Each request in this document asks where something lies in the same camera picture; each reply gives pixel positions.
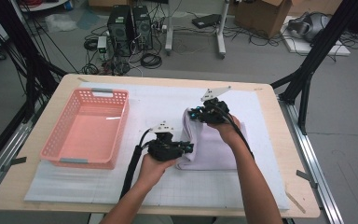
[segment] white plastic mount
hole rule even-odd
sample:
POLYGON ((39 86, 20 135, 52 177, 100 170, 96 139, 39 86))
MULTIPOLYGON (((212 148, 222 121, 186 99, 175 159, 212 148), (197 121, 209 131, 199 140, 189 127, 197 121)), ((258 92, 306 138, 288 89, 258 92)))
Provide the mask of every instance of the white plastic mount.
POLYGON ((201 101, 207 101, 212 100, 214 97, 217 97, 226 91, 229 91, 231 89, 231 86, 223 87, 223 88, 214 88, 214 89, 208 89, 204 96, 202 96, 201 101))
POLYGON ((162 121, 159 125, 156 127, 153 127, 149 130, 151 133, 168 133, 170 131, 173 131, 173 127, 168 125, 165 120, 162 121))

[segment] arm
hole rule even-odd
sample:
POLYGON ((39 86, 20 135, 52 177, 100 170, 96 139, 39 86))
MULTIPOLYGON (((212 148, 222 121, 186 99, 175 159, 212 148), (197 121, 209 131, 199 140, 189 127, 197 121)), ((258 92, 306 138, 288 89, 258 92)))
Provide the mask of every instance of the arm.
MULTIPOLYGON (((232 116, 240 127, 240 122, 232 116)), ((212 125, 234 153, 241 185, 243 207, 249 224, 282 223, 281 214, 264 176, 258 169, 248 148, 231 124, 212 125)))
POLYGON ((174 165, 174 161, 160 162, 154 160, 149 154, 144 155, 138 180, 105 216, 101 224, 130 224, 141 207, 146 194, 158 183, 165 169, 172 165, 174 165))

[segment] forearm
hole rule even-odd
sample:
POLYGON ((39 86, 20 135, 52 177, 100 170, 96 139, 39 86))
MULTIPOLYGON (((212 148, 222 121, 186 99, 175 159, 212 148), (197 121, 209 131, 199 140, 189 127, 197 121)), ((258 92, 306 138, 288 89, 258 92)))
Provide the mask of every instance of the forearm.
POLYGON ((243 206, 249 224, 282 223, 278 206, 255 160, 240 138, 229 144, 237 162, 243 206))
POLYGON ((135 185, 126 193, 117 205, 105 216, 105 218, 101 221, 101 224, 132 223, 132 220, 137 214, 146 194, 149 191, 150 188, 135 183, 135 185))

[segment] person's left hand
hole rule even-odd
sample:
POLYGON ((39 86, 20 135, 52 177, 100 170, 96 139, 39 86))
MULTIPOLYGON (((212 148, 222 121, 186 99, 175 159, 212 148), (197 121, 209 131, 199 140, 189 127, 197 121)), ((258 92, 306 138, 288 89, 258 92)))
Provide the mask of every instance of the person's left hand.
POLYGON ((174 164, 175 160, 156 161, 149 154, 145 154, 136 184, 151 190, 159 182, 165 169, 174 164))

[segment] hand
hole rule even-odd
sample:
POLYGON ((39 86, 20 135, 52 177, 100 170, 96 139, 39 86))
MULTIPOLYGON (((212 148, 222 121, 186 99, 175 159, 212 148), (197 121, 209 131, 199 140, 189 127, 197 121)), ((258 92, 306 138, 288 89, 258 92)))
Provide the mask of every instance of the hand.
POLYGON ((142 159, 141 171, 135 184, 151 190, 159 182, 165 169, 174 164, 175 160, 156 161, 149 154, 145 154, 142 159))
MULTIPOLYGON (((231 119, 234 121, 237 127, 241 128, 240 121, 233 115, 229 116, 231 116, 231 119)), ((241 140, 241 137, 237 134, 231 123, 208 124, 208 126, 219 131, 223 141, 228 145, 235 143, 238 141, 238 139, 241 140)))

